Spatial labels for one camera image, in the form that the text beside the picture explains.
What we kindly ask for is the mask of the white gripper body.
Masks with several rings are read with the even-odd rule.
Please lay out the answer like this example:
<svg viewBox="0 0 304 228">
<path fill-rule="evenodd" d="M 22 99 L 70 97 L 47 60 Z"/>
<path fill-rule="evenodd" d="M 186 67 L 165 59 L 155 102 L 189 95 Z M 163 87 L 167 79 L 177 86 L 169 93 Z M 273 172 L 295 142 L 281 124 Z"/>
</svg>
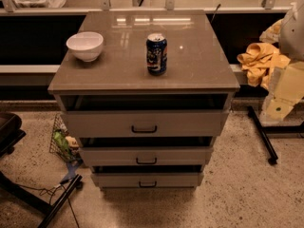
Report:
<svg viewBox="0 0 304 228">
<path fill-rule="evenodd" d="M 275 88 L 275 98 L 284 104 L 295 105 L 304 97 L 304 63 L 286 66 Z"/>
</svg>

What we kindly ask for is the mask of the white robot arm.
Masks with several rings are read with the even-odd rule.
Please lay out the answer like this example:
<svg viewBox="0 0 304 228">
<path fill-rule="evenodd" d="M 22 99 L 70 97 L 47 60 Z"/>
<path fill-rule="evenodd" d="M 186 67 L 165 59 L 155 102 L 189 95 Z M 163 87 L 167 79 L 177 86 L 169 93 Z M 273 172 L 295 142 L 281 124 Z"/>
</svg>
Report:
<svg viewBox="0 0 304 228">
<path fill-rule="evenodd" d="M 284 16 L 278 43 L 290 63 L 271 77 L 260 114 L 267 123 L 282 121 L 304 97 L 304 0 L 293 2 Z"/>
</svg>

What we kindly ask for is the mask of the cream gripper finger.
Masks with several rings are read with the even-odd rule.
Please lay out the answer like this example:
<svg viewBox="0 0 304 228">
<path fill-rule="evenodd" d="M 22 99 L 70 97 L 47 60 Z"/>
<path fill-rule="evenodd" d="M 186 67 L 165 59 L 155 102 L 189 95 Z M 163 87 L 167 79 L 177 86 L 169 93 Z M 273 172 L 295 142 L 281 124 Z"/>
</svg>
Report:
<svg viewBox="0 0 304 228">
<path fill-rule="evenodd" d="M 293 106 L 288 103 L 271 100 L 266 106 L 266 116 L 275 121 L 283 121 L 293 110 Z"/>
<path fill-rule="evenodd" d="M 266 106 L 268 105 L 268 103 L 271 100 L 276 101 L 275 91 L 276 91 L 276 86 L 278 84 L 280 75 L 281 75 L 281 68 L 279 68 L 279 67 L 276 67 L 274 70 L 272 70 L 272 72 L 270 74 L 270 77 L 268 79 L 268 84 L 267 84 L 268 95 L 264 99 L 264 102 L 263 102 L 263 105 L 261 108 L 261 112 L 260 112 L 261 118 L 268 118 L 266 116 L 266 112 L 265 112 Z"/>
</svg>

